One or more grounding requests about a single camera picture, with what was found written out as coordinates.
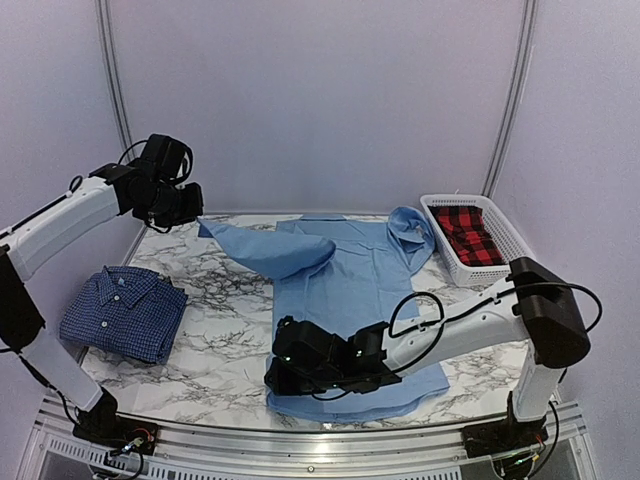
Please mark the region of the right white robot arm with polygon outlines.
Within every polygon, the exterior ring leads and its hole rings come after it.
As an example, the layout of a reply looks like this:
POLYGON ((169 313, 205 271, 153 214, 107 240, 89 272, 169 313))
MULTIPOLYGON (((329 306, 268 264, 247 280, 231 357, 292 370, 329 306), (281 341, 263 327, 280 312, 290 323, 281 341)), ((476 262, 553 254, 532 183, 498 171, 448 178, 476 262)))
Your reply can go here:
POLYGON ((282 318, 272 344, 265 383, 279 396, 329 390, 369 394, 400 383, 435 363, 504 343, 525 341, 523 371, 495 438, 515 448, 541 421, 563 372, 591 349, 574 294, 597 296, 568 283, 529 257, 510 262, 509 274, 455 305, 435 303, 431 315, 391 318, 348 339, 310 321, 282 318))

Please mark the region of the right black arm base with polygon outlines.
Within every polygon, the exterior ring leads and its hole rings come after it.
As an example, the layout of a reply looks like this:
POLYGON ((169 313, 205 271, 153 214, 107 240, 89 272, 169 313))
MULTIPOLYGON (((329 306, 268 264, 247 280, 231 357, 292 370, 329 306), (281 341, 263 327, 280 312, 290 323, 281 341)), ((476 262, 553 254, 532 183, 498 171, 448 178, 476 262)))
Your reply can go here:
POLYGON ((496 455, 546 441, 546 415, 539 420, 519 422, 514 414, 513 393, 507 397, 507 416, 502 420, 465 426, 462 429, 468 458, 496 455))

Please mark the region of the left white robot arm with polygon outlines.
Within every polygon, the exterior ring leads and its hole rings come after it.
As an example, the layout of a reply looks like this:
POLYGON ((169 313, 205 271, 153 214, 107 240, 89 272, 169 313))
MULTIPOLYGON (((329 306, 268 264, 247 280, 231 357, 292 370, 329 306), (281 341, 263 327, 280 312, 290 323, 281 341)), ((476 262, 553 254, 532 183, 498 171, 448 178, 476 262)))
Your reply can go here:
POLYGON ((130 214, 147 228, 166 233, 202 215, 202 189, 189 179, 191 148, 162 134, 139 144, 143 150, 134 160, 99 167, 1 232, 1 340, 49 386, 90 412, 86 426, 106 445, 125 438, 125 421, 101 406, 107 394, 57 339, 45 333, 45 320, 25 284, 56 254, 118 216, 130 214))

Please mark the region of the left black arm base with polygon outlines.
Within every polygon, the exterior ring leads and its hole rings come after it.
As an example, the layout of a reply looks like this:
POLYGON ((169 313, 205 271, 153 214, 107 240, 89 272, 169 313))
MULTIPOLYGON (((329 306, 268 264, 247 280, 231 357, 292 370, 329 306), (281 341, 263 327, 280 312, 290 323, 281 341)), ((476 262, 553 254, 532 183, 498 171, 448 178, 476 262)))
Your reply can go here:
POLYGON ((102 388, 96 405, 88 411, 78 410, 74 437, 123 451, 127 445, 143 455, 156 448, 159 426, 156 423, 121 416, 116 398, 102 388))

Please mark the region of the light blue long sleeve shirt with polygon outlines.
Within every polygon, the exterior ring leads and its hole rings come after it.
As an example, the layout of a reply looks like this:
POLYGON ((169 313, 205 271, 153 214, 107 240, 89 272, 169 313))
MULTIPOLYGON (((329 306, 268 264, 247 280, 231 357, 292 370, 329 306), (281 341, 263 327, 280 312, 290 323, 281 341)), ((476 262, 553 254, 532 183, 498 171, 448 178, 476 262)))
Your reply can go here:
MULTIPOLYGON (((213 220, 199 222, 199 236, 213 238, 225 254, 273 282, 273 318, 308 320, 342 338, 387 320, 412 293, 411 278, 435 250, 424 214, 398 207, 385 222, 341 215, 305 215, 273 231, 254 231, 213 220)), ((269 393, 280 414, 321 423, 364 423, 413 412, 422 400, 449 388, 439 364, 401 383, 365 395, 324 400, 269 393)))

